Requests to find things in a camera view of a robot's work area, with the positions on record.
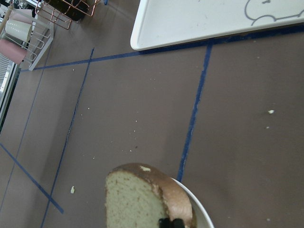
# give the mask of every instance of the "cartoon drawing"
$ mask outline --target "cartoon drawing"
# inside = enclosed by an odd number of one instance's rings
[[[301,17],[303,13],[304,0],[248,0],[245,6],[246,17],[253,21],[251,25],[259,19],[277,21]]]

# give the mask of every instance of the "dark bottle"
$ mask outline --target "dark bottle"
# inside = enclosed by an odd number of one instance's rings
[[[89,10],[88,5],[80,0],[45,0],[45,2],[74,21],[84,18],[85,14],[83,12],[86,13]],[[67,2],[73,6],[77,6],[82,12],[68,5]]]

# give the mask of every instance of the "brown crust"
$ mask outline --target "brown crust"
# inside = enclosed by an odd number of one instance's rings
[[[153,192],[162,198],[170,220],[183,219],[189,228],[192,221],[192,206],[185,191],[169,176],[147,164],[129,163],[112,170],[128,171],[150,183]]]

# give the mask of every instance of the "blue line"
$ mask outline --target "blue line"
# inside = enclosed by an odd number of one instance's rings
[[[38,182],[25,170],[25,168],[14,158],[14,156],[0,143],[0,146],[4,149],[4,151],[11,157],[11,159],[14,161],[14,164],[17,164],[21,170],[30,178],[30,180],[40,189],[40,191],[48,198],[49,201],[51,201],[54,206],[63,213],[63,209],[59,206],[59,204],[54,201],[54,199],[43,189],[43,187],[38,184]]]
[[[91,56],[90,56],[90,59],[89,59],[89,61],[88,61],[88,65],[87,65],[87,67],[86,67],[85,77],[84,77],[84,80],[83,80],[82,85],[81,85],[81,87],[80,87],[80,92],[79,92],[79,95],[78,95],[78,98],[77,98],[77,102],[76,102],[76,105],[75,105],[75,109],[74,109],[74,113],[73,113],[73,116],[72,116],[72,121],[71,121],[71,123],[70,123],[70,127],[69,127],[68,132],[67,132],[67,135],[66,135],[66,141],[65,141],[65,144],[64,144],[64,146],[63,146],[63,150],[62,150],[62,153],[61,153],[60,161],[59,161],[59,164],[58,164],[58,167],[57,167],[56,175],[55,175],[55,178],[54,178],[54,182],[53,182],[53,186],[52,186],[52,190],[51,190],[51,194],[50,194],[51,197],[52,197],[52,195],[53,195],[53,191],[54,191],[54,188],[55,188],[55,184],[56,184],[56,181],[57,181],[57,178],[58,178],[58,174],[59,174],[59,170],[60,170],[61,163],[62,163],[62,160],[63,160],[63,156],[64,156],[65,151],[66,151],[68,138],[69,138],[69,136],[70,136],[70,133],[71,133],[71,130],[72,130],[72,127],[73,127],[73,124],[74,124],[75,115],[76,115],[76,112],[77,112],[77,109],[78,109],[78,103],[79,103],[79,101],[80,101],[80,96],[81,96],[82,91],[83,91],[83,89],[84,89],[84,85],[85,85],[86,78],[87,78],[87,72],[88,72],[89,67],[90,67],[90,64],[91,64],[93,52],[94,52],[94,48],[92,49]],[[47,212],[48,212],[49,203],[50,203],[50,201],[47,202],[47,207],[46,207],[46,210],[45,210],[45,213],[44,213],[44,216],[43,216],[43,219],[42,219],[40,228],[42,228],[43,225],[44,225],[44,222],[45,222],[45,219],[46,219],[46,216],[47,216]]]
[[[46,64],[47,64],[47,60],[48,60],[48,57],[49,57],[50,50],[51,50],[51,49],[49,49],[49,51],[48,51],[48,53],[47,53],[47,58],[46,58],[46,61],[45,61],[45,63],[44,63],[44,66],[46,66]],[[34,99],[33,99],[33,102],[32,102],[32,105],[31,105],[31,108],[30,108],[30,111],[29,111],[29,114],[28,114],[28,118],[27,118],[27,121],[26,121],[25,126],[24,126],[24,130],[23,130],[23,133],[22,133],[22,137],[21,137],[21,140],[20,140],[18,149],[17,149],[16,159],[18,158],[19,151],[20,151],[20,148],[21,148],[21,144],[22,144],[22,142],[23,142],[23,138],[24,138],[24,135],[25,135],[25,130],[26,130],[27,125],[28,125],[28,123],[29,123],[29,117],[30,117],[30,115],[31,115],[31,113],[32,113],[32,110],[33,110],[34,102],[35,102],[35,100],[36,100],[36,96],[37,96],[37,92],[38,92],[38,89],[39,89],[39,86],[40,86],[40,82],[41,82],[41,79],[42,79],[43,72],[44,72],[44,70],[41,72],[41,75],[40,75],[39,83],[38,83],[37,89],[36,89],[36,91],[35,91]],[[12,169],[11,169],[11,172],[10,172],[10,175],[9,175],[9,180],[8,180],[8,183],[7,183],[6,188],[5,188],[5,191],[4,191],[3,199],[2,199],[2,202],[1,202],[1,206],[0,206],[0,212],[1,212],[2,205],[3,205],[3,202],[4,202],[5,196],[6,196],[6,192],[7,192],[7,190],[8,190],[9,184],[10,184],[10,179],[11,179],[11,177],[12,177],[14,168],[15,168],[15,163],[13,164],[13,167],[12,167]]]
[[[191,119],[190,119],[190,123],[189,123],[189,127],[188,127],[186,142],[185,142],[184,150],[182,152],[182,156],[181,156],[181,160],[180,160],[180,167],[179,167],[179,172],[178,172],[178,175],[177,175],[177,180],[179,182],[181,182],[182,177],[184,175],[184,169],[185,169],[186,160],[187,160],[187,156],[188,156],[188,152],[189,152],[189,148],[190,148],[190,143],[191,143],[191,140],[192,140],[192,133],[193,133],[193,130],[194,130],[196,114],[198,112],[198,105],[200,103],[200,97],[201,97],[201,94],[202,94],[202,91],[203,91],[205,78],[206,78],[206,75],[207,75],[207,69],[208,69],[208,65],[209,65],[212,46],[213,46],[213,40],[210,40],[208,45],[207,45],[207,50],[206,50],[205,60],[204,60],[204,68],[203,68],[203,70],[201,72],[201,75],[200,75],[199,87],[198,87],[198,90],[197,90],[197,93],[196,93],[195,102],[194,102],[194,106],[193,106],[193,110],[192,110],[192,115],[191,115]]]
[[[215,44],[243,41],[243,40],[248,40],[248,39],[258,39],[258,38],[273,37],[273,36],[277,36],[277,35],[293,34],[293,33],[299,33],[299,32],[304,32],[304,25],[301,24],[301,25],[291,26],[291,27],[286,27],[286,28],[277,28],[277,29],[275,28],[275,29],[269,29],[269,30],[264,30],[264,31],[257,31],[257,32],[249,33],[247,35],[234,35],[234,36],[212,38],[212,40],[213,40],[213,44],[215,45]],[[197,48],[197,47],[207,46],[209,41],[210,41],[210,39],[207,39],[207,40],[195,41],[195,42],[191,42],[191,43],[184,43],[184,44],[172,45],[172,46],[167,46],[167,47],[158,47],[158,48],[143,50],[143,51],[135,51],[135,52],[129,52],[129,53],[124,53],[124,54],[93,58],[93,59],[91,59],[91,62],[99,62],[99,61],[106,61],[106,60],[112,60],[112,59],[118,59],[118,58],[155,54],[155,53],[160,53],[160,52],[175,51],[175,50],[181,50],[181,49],[187,49],[187,48],[193,48],[193,47]],[[38,67],[38,68],[35,68],[34,70],[83,64],[83,63],[88,63],[88,61],[89,61],[88,59],[85,59],[85,60],[81,60],[81,61]]]

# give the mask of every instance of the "bread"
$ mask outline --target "bread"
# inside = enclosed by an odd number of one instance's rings
[[[169,176],[141,163],[113,169],[106,178],[107,228],[158,228],[159,219],[182,219],[190,228],[192,206]]]

